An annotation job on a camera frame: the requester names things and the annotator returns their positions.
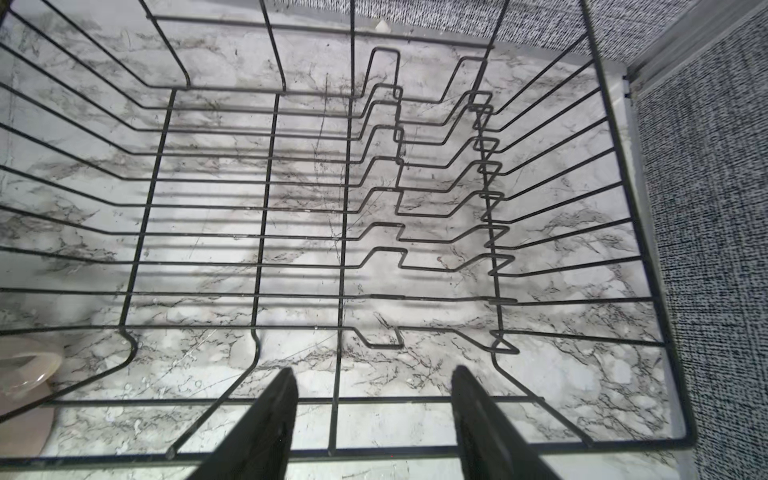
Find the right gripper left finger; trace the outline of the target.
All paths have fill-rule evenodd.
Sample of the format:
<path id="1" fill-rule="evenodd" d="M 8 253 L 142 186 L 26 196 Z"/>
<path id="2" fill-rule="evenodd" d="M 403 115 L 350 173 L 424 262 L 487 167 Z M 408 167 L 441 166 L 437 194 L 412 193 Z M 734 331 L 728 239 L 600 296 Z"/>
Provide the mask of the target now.
<path id="1" fill-rule="evenodd" d="M 283 479 L 291 451 L 298 399 L 293 370 L 280 370 L 189 478 Z"/>

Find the pink ceramic mug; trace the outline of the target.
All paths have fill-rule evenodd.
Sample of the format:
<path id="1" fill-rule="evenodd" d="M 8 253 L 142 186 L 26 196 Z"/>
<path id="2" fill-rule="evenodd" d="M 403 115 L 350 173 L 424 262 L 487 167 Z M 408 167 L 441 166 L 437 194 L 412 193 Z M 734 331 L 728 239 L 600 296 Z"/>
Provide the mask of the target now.
<path id="1" fill-rule="evenodd" d="M 1 338 L 1 413 L 11 413 L 52 393 L 48 380 L 64 360 L 54 343 L 25 336 Z M 35 407 L 1 421 L 1 456 L 35 457 L 49 438 L 55 410 Z"/>

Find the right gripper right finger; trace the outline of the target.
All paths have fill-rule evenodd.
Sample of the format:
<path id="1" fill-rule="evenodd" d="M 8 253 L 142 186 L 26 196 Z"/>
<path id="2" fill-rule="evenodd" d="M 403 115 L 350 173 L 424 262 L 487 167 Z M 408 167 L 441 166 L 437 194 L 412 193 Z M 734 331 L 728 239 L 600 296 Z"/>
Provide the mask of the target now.
<path id="1" fill-rule="evenodd" d="M 451 405 L 466 479 L 556 479 L 495 401 L 464 366 L 451 378 Z"/>

